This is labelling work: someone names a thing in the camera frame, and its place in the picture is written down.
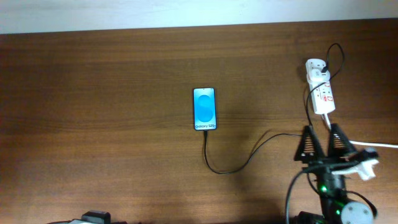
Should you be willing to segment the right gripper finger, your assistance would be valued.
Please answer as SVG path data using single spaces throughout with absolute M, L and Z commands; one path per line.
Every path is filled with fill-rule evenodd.
M 330 128 L 328 157 L 346 157 L 357 152 L 357 149 L 349 141 L 338 124 L 331 124 Z
M 305 126 L 294 161 L 315 162 L 325 158 L 321 144 L 311 126 Z

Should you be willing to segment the blue screen smartphone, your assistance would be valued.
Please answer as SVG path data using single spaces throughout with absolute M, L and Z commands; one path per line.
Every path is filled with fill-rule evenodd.
M 195 88 L 193 90 L 193 113 L 196 131 L 209 131 L 217 128 L 214 88 Z

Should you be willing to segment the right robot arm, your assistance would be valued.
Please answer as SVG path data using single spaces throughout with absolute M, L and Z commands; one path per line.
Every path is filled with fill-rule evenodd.
M 312 126 L 305 126 L 294 160 L 305 164 L 292 179 L 285 199 L 286 223 L 373 223 L 377 218 L 376 206 L 363 195 L 346 188 L 346 176 L 357 173 L 363 180 L 375 177 L 373 166 L 379 154 L 372 147 L 357 150 L 337 124 L 331 125 L 328 152 L 322 146 Z M 301 175 L 315 176 L 311 188 L 319 196 L 322 213 L 301 211 L 290 218 L 290 196 Z

